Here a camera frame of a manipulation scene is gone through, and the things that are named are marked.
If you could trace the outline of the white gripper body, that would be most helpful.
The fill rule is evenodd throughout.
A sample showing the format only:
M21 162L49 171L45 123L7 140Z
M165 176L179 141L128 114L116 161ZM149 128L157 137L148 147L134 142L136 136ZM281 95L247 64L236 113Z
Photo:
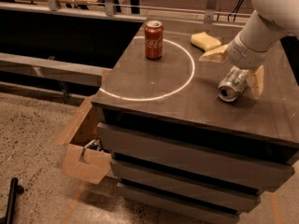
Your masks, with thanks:
M262 39L247 41L241 32L228 44L227 57L239 69L253 69L263 64L274 41Z

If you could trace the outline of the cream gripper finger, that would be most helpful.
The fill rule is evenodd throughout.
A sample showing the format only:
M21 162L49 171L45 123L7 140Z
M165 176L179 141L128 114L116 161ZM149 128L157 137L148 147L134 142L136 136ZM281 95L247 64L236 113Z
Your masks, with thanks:
M200 58L200 62L223 63L227 57L227 45L222 45L216 49L205 52Z
M246 81L253 96L259 98L263 93L263 66L250 69Z

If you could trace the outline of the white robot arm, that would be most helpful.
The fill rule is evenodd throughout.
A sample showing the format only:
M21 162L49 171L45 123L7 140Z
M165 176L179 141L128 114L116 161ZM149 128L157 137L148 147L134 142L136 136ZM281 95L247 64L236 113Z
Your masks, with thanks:
M249 87L254 96L263 93L263 62L278 40L299 35L299 0L251 0L254 11L227 45L205 52L200 60L229 61L232 65L218 86L224 102L238 99Z

